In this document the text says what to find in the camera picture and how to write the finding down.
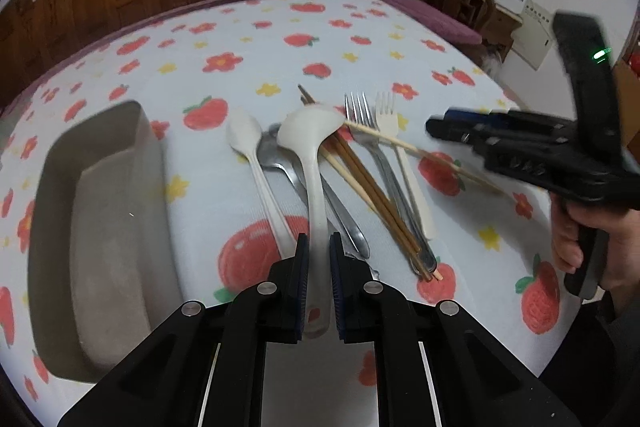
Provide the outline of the right hand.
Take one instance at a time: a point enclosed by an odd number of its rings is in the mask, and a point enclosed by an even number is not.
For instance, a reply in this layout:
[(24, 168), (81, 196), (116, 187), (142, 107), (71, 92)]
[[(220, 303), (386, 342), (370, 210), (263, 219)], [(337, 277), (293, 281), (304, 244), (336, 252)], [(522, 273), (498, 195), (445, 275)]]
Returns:
[(600, 286), (614, 298), (633, 296), (639, 291), (639, 211), (587, 207), (563, 202), (550, 194), (552, 255), (565, 273), (582, 266), (585, 254), (578, 246), (578, 227), (608, 233), (608, 253)]

